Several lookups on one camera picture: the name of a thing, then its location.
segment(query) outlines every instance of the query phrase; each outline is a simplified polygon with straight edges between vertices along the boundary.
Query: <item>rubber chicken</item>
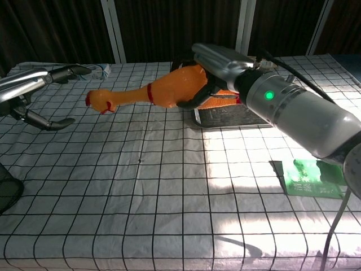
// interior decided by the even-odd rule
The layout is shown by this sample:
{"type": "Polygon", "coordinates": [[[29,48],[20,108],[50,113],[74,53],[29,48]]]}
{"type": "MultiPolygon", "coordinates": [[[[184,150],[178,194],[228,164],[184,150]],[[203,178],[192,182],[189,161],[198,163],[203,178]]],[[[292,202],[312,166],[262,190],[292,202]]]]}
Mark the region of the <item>rubber chicken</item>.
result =
{"type": "MultiPolygon", "coordinates": [[[[207,83],[204,69],[200,65],[176,69],[140,89],[111,92],[107,89],[91,90],[86,96],[86,105],[104,114],[115,112],[117,106],[136,102],[151,102],[154,105],[172,108],[180,101],[191,100],[207,83]]],[[[220,90],[198,109],[240,104],[239,96],[228,90],[220,90]]]]}

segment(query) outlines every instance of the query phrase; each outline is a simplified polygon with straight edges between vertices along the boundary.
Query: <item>grid tablecloth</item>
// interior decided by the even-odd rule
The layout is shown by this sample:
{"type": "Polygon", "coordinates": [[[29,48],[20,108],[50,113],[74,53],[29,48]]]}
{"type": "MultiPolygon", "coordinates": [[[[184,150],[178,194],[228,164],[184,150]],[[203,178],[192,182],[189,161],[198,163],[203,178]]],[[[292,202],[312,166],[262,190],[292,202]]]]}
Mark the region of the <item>grid tablecloth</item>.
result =
{"type": "MultiPolygon", "coordinates": [[[[358,82],[330,55],[282,60],[361,115],[358,82]]],[[[25,190],[0,216],[0,270],[317,270],[341,201],[285,195],[269,163],[306,150],[275,128],[200,129],[179,108],[100,115],[85,106],[89,90],[136,89],[170,63],[111,68],[105,81],[35,93],[33,111],[76,119],[64,130],[1,119],[0,163],[25,190]]],[[[336,233],[328,266],[360,268],[354,195],[336,233]]]]}

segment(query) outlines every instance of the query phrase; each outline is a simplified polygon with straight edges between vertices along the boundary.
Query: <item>black cable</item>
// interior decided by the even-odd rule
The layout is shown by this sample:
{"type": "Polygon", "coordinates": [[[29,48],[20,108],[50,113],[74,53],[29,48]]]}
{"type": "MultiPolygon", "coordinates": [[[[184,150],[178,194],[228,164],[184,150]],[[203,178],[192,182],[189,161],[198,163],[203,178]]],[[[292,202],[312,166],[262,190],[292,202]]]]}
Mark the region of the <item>black cable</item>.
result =
{"type": "Polygon", "coordinates": [[[334,218],[331,228],[327,234],[327,239],[326,239],[326,243],[325,243],[325,247],[323,249],[323,254],[322,254],[322,262],[321,262],[321,267],[320,267],[320,271],[324,271],[325,270],[325,266],[326,266],[326,261],[327,261],[327,255],[328,255],[328,249],[329,249],[329,244],[331,242],[331,238],[332,238],[332,234],[334,233],[334,230],[338,224],[338,222],[340,221],[340,218],[342,216],[342,214],[344,213],[344,210],[347,206],[347,203],[349,201],[351,195],[351,190],[349,188],[347,188],[346,190],[346,194],[344,199],[342,200],[340,209],[338,209],[336,217],[334,218]]]}
{"type": "Polygon", "coordinates": [[[295,69],[291,68],[289,65],[287,65],[286,63],[275,59],[268,51],[266,51],[265,49],[260,48],[259,49],[261,54],[263,55],[264,58],[266,58],[268,61],[271,61],[273,63],[275,63],[278,66],[281,66],[283,68],[285,68],[287,71],[289,71],[290,73],[293,73],[295,76],[297,76],[302,82],[304,82],[307,86],[309,86],[311,89],[313,89],[317,94],[319,94],[322,98],[324,98],[325,100],[328,100],[331,103],[335,103],[333,101],[333,99],[331,99],[330,96],[328,96],[326,94],[326,92],[324,92],[322,89],[317,88],[317,86],[315,86],[314,84],[312,84],[308,79],[306,79],[302,74],[300,74],[299,72],[297,72],[295,69]]]}
{"type": "MultiPolygon", "coordinates": [[[[301,81],[303,81],[307,86],[309,86],[311,89],[313,89],[316,93],[318,93],[322,98],[328,100],[331,103],[334,103],[334,100],[331,99],[330,96],[328,96],[322,89],[317,88],[314,84],[312,84],[309,80],[307,80],[302,74],[300,74],[299,72],[297,72],[295,69],[291,68],[289,65],[285,64],[284,62],[275,59],[269,52],[267,52],[265,49],[259,49],[260,52],[262,53],[262,56],[265,57],[268,61],[271,61],[273,63],[275,63],[276,65],[279,65],[283,68],[285,68],[287,71],[289,71],[290,73],[294,74],[295,76],[297,76],[301,81]]],[[[349,202],[350,199],[350,195],[351,195],[351,190],[350,188],[347,187],[345,196],[342,200],[340,209],[338,209],[336,217],[334,218],[332,225],[330,227],[330,230],[327,234],[327,238],[326,238],[326,242],[325,242],[325,246],[323,249],[323,254],[322,254],[322,261],[321,261],[321,267],[320,267],[320,271],[325,271],[325,266],[326,266],[326,261],[327,261],[327,256],[328,256],[328,250],[329,250],[329,245],[331,242],[331,238],[332,235],[334,233],[334,230],[338,224],[338,222],[341,219],[342,214],[344,213],[344,210],[347,206],[347,203],[349,202]]]]}

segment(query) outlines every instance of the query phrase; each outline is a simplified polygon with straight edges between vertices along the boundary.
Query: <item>black curtain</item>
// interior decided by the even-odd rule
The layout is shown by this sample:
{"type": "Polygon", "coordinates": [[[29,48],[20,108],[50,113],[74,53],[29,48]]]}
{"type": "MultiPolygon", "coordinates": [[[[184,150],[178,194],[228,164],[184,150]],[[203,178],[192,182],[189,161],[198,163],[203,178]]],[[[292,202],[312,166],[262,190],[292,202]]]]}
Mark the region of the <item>black curtain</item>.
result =
{"type": "Polygon", "coordinates": [[[27,61],[114,63],[100,0],[1,0],[0,75],[27,61]]]}
{"type": "Polygon", "coordinates": [[[324,0],[257,0],[249,55],[255,55],[259,45],[274,56],[305,55],[323,3],[324,0]]]}
{"type": "Polygon", "coordinates": [[[127,62],[170,61],[195,42],[235,47],[240,0],[115,0],[127,62]]]}
{"type": "Polygon", "coordinates": [[[361,54],[361,1],[335,0],[315,54],[361,54]]]}

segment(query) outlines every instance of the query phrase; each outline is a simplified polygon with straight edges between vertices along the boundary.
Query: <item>black mesh basket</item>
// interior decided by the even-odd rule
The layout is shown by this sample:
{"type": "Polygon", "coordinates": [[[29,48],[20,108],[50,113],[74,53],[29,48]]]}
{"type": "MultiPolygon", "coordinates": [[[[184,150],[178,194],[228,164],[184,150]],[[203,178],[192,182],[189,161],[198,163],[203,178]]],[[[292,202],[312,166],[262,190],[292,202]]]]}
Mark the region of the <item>black mesh basket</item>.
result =
{"type": "Polygon", "coordinates": [[[21,197],[24,185],[0,164],[0,214],[13,206],[21,197]]]}

